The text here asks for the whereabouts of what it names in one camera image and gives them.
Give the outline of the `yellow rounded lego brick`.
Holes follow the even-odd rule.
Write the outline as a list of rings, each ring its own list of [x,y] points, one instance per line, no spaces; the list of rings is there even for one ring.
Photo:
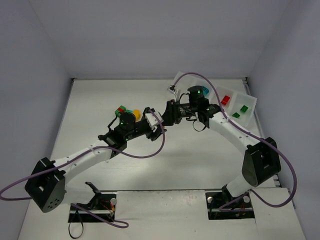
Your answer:
[[[135,121],[139,121],[141,119],[141,112],[138,109],[134,109],[132,111],[133,115],[135,116]]]

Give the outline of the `red rounded lego brick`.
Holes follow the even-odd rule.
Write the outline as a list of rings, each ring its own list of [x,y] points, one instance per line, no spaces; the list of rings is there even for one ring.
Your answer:
[[[221,100],[221,104],[224,105],[224,106],[226,106],[226,105],[229,103],[230,99],[231,99],[230,96],[225,95],[225,96],[222,98],[222,100]]]

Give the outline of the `small green lego brick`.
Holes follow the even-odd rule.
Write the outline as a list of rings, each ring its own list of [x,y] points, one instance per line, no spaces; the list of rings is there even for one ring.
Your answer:
[[[240,117],[240,114],[235,112],[233,115],[232,115],[234,118],[239,118]]]

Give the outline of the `green red lego brick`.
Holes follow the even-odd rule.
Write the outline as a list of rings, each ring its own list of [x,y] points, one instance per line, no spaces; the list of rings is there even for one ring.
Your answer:
[[[242,113],[246,113],[246,112],[248,111],[248,109],[249,109],[248,106],[243,105],[243,106],[240,108],[240,111],[241,111]]]

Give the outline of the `teal green printed lego brick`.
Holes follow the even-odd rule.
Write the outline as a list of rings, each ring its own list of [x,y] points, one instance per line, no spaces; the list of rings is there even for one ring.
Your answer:
[[[204,96],[207,96],[210,93],[210,90],[205,86],[202,86],[202,92]]]

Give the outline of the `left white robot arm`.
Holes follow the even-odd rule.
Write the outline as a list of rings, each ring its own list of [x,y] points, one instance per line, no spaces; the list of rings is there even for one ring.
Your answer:
[[[25,191],[43,213],[48,213],[64,203],[89,203],[97,198],[98,189],[91,191],[71,188],[69,182],[87,169],[125,154],[128,141],[146,136],[155,141],[165,133],[164,120],[153,108],[146,108],[142,118],[136,121],[133,113],[125,112],[119,123],[97,142],[72,155],[50,160],[39,160],[24,186]]]

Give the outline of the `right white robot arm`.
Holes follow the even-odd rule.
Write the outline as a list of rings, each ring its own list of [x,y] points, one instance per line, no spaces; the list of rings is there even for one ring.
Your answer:
[[[247,130],[241,131],[240,125],[231,124],[222,108],[210,103],[199,85],[188,89],[188,100],[188,103],[180,103],[174,99],[167,101],[162,115],[163,124],[173,126],[183,118],[195,117],[206,128],[219,133],[239,150],[243,155],[241,173],[222,188],[227,201],[258,187],[281,171],[274,139],[255,139]]]

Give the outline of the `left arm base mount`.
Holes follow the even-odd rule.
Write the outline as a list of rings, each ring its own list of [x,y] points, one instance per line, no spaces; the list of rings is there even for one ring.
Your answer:
[[[94,193],[93,198],[87,203],[77,203],[80,206],[98,217],[108,221],[114,222],[116,204],[117,204],[117,193],[116,192],[102,192],[91,182],[85,182],[85,184],[91,188]],[[100,220],[88,214],[87,212],[80,210],[74,206],[70,207],[69,223],[99,223]]]

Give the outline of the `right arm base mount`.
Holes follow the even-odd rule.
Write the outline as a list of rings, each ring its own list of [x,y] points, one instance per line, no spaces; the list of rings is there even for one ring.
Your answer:
[[[221,191],[205,192],[205,199],[207,216],[211,221],[255,218],[251,198],[248,194],[241,199],[224,206],[221,210],[219,210],[219,208],[228,203],[228,201],[223,199],[223,193]]]

